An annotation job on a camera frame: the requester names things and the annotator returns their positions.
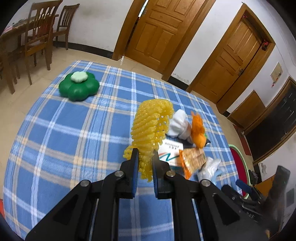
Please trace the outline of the black entrance door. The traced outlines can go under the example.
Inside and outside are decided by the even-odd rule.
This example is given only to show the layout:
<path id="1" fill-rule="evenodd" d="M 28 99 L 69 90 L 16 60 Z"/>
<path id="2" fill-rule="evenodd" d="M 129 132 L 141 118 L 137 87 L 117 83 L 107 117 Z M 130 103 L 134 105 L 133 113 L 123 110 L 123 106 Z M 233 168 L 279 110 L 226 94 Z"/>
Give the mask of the black entrance door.
<path id="1" fill-rule="evenodd" d="M 273 110 L 247 135 L 254 162 L 278 149 L 295 128 L 295 86 L 285 91 Z"/>

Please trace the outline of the far wooden chair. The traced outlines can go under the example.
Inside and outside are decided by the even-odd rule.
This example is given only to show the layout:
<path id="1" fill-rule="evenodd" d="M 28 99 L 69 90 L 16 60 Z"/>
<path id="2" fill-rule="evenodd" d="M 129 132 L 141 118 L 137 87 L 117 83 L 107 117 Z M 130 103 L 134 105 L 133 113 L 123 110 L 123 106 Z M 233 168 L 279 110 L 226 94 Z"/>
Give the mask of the far wooden chair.
<path id="1" fill-rule="evenodd" d="M 74 17 L 75 12 L 79 8 L 80 4 L 63 6 L 61 11 L 56 31 L 53 33 L 53 37 L 55 38 L 55 46 L 58 47 L 58 37 L 64 35 L 65 36 L 65 49 L 68 50 L 68 39 L 69 39 L 69 31 L 72 23 L 72 19 Z"/>

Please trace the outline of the green flower-shaped box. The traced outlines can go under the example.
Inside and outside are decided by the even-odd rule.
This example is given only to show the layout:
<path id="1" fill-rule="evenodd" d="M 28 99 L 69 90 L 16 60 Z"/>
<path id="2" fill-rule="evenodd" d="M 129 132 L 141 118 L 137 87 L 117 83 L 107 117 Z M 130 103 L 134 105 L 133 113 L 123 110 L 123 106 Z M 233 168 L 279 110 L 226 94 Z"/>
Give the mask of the green flower-shaped box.
<path id="1" fill-rule="evenodd" d="M 59 83 L 59 92 L 62 97 L 70 101 L 83 101 L 87 97 L 95 95 L 100 84 L 94 74 L 85 71 L 76 71 L 66 75 Z"/>

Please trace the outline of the white cloth item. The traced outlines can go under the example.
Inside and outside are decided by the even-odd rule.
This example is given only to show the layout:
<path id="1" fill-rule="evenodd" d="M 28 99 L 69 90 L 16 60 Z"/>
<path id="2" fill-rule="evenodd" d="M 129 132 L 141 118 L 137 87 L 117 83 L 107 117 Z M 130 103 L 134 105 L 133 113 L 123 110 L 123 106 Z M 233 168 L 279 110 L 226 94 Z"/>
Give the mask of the white cloth item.
<path id="1" fill-rule="evenodd" d="M 170 119 L 167 135 L 191 142 L 191 124 L 187 120 L 184 110 L 178 109 Z"/>

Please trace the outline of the red doormat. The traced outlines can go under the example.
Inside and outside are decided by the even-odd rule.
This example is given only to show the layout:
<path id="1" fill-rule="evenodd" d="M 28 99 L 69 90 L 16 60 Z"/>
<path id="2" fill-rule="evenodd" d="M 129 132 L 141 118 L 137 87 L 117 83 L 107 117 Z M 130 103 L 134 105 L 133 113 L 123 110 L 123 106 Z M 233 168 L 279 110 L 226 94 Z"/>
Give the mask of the red doormat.
<path id="1" fill-rule="evenodd" d="M 251 156 L 251 151 L 249 149 L 249 146 L 248 146 L 245 136 L 242 134 L 242 132 L 239 128 L 236 128 L 236 132 L 240 138 L 240 141 L 241 141 L 241 144 L 242 144 L 245 154 L 248 156 Z"/>

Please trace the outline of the left wooden door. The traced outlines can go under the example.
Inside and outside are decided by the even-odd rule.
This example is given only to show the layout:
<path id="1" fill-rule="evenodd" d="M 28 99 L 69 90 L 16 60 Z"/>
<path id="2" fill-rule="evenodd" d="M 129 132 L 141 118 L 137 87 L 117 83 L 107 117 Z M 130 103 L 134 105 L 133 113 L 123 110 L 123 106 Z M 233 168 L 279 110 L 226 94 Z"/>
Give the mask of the left wooden door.
<path id="1" fill-rule="evenodd" d="M 163 73 L 204 1 L 148 1 L 126 57 Z"/>

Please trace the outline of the wooden door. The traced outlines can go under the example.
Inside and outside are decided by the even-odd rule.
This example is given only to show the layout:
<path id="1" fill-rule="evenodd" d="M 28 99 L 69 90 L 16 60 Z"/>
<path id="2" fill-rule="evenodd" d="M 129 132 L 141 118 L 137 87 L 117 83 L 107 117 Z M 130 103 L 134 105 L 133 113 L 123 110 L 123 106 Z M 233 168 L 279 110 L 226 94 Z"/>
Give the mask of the wooden door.
<path id="1" fill-rule="evenodd" d="M 163 73 L 204 1 L 148 1 L 126 57 Z"/>
<path id="2" fill-rule="evenodd" d="M 217 103 L 243 73 L 261 45 L 253 25 L 241 18 L 231 37 L 198 81 L 194 92 Z"/>

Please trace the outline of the yellow foam fruit net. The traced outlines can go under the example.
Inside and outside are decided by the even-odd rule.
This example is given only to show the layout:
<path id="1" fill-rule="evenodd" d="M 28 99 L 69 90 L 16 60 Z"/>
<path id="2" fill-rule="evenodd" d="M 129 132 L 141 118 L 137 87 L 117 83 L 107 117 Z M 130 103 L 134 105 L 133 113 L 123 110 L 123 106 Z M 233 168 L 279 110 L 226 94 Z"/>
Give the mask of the yellow foam fruit net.
<path id="1" fill-rule="evenodd" d="M 129 160 L 132 149 L 137 148 L 141 178 L 149 182 L 152 180 L 152 156 L 166 138 L 173 114 L 173 104 L 166 99 L 143 101 L 135 114 L 130 132 L 132 143 L 125 149 L 123 157 Z"/>

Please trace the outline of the orange snack packet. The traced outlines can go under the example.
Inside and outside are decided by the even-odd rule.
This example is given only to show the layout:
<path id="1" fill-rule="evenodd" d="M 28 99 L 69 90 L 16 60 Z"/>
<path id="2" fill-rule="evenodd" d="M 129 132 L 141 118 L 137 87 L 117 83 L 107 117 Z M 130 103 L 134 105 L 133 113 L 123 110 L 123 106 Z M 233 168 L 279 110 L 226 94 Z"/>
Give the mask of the orange snack packet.
<path id="1" fill-rule="evenodd" d="M 206 156 L 203 149 L 186 148 L 179 150 L 179 156 L 186 179 L 190 179 L 206 163 Z"/>

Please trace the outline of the white booklet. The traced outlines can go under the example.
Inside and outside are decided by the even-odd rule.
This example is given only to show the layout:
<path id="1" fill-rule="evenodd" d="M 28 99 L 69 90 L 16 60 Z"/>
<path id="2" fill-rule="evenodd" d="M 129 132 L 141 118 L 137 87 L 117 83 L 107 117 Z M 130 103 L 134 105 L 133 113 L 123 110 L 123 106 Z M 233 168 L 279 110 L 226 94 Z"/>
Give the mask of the white booklet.
<path id="1" fill-rule="evenodd" d="M 158 154 L 161 161 L 167 162 L 170 166 L 181 167 L 180 151 L 184 150 L 183 143 L 174 140 L 164 139 L 159 146 Z"/>

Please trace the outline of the wooden wall cabinet panel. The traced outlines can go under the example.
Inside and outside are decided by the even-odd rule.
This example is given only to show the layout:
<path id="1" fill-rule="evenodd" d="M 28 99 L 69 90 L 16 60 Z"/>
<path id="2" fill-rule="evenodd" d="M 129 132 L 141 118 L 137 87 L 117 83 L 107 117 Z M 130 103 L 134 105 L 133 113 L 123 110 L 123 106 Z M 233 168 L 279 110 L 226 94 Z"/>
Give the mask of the wooden wall cabinet panel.
<path id="1" fill-rule="evenodd" d="M 257 92 L 253 90 L 227 119 L 241 129 L 246 129 L 261 116 L 264 110 L 265 105 Z"/>

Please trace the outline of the wooden chair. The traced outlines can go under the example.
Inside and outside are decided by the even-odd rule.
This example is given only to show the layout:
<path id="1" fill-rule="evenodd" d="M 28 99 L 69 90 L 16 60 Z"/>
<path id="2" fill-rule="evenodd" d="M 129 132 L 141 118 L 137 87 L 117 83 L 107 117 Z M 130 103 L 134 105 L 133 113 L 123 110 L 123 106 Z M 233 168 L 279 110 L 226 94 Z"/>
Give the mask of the wooden chair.
<path id="1" fill-rule="evenodd" d="M 58 37 L 64 35 L 65 36 L 65 49 L 68 50 L 68 39 L 69 39 L 69 31 L 72 23 L 72 19 L 74 17 L 75 12 L 79 8 L 80 4 L 63 6 L 61 11 L 56 31 L 53 33 L 53 37 L 55 38 L 55 46 L 58 47 Z"/>
<path id="2" fill-rule="evenodd" d="M 34 65 L 36 66 L 36 54 L 43 50 L 45 52 L 47 70 L 51 70 L 53 24 L 57 9 L 61 3 L 62 1 L 44 1 L 31 5 L 23 48 L 29 84 L 32 84 L 29 67 L 30 56 L 34 57 Z"/>

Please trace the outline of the blue plaid tablecloth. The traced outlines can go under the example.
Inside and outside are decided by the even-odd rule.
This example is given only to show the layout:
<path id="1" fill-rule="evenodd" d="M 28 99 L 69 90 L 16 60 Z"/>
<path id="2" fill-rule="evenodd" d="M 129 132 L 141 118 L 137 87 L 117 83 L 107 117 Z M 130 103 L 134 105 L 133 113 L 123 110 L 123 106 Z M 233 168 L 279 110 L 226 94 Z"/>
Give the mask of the blue plaid tablecloth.
<path id="1" fill-rule="evenodd" d="M 83 102 L 60 96 L 58 85 L 75 71 L 92 73 L 99 91 Z M 39 94 L 16 135 L 4 178 L 4 212 L 20 237 L 40 221 L 81 180 L 102 180 L 119 169 L 131 143 L 138 106 L 167 99 L 175 110 L 198 113 L 210 144 L 208 157 L 221 160 L 217 187 L 234 186 L 237 169 L 229 144 L 210 105 L 168 83 L 116 67 L 77 60 Z"/>

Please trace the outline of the middle wooden door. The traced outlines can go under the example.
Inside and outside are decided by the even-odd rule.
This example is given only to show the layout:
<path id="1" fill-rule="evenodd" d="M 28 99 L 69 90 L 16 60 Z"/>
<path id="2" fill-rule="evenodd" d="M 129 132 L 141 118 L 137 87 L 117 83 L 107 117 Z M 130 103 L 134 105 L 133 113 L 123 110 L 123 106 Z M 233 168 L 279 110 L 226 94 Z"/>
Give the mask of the middle wooden door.
<path id="1" fill-rule="evenodd" d="M 261 45 L 253 25 L 241 18 L 231 37 L 198 81 L 194 92 L 217 103 L 243 73 Z"/>

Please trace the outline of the wall electrical box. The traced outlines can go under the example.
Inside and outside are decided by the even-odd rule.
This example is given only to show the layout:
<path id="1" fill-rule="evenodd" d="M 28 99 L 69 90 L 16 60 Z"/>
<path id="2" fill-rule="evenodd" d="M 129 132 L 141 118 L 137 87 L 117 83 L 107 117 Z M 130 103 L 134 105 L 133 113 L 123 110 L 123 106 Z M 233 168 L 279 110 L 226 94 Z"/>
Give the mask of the wall electrical box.
<path id="1" fill-rule="evenodd" d="M 283 70 L 280 63 L 278 62 L 270 75 L 273 80 L 273 85 L 277 83 L 282 74 Z"/>

